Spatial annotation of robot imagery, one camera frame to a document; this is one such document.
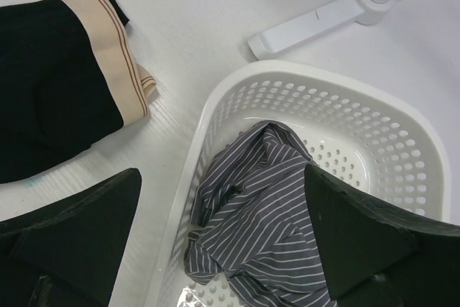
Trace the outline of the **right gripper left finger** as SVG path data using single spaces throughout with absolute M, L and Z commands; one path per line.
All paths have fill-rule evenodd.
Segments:
M 1 305 L 107 306 L 141 187 L 129 168 L 1 221 Z

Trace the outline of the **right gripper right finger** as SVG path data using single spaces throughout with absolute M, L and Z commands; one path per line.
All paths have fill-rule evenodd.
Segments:
M 419 216 L 308 165 L 305 199 L 339 306 L 458 306 L 459 227 Z

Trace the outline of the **grey striped underwear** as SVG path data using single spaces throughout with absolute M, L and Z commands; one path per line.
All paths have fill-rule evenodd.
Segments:
M 259 122 L 218 153 L 196 192 L 185 274 L 223 274 L 247 306 L 333 306 L 305 199 L 313 158 L 294 131 Z

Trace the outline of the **black underwear beige waistband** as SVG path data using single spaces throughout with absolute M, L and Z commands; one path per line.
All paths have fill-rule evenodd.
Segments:
M 156 83 L 116 0 L 1 8 L 1 182 L 53 168 L 145 118 Z

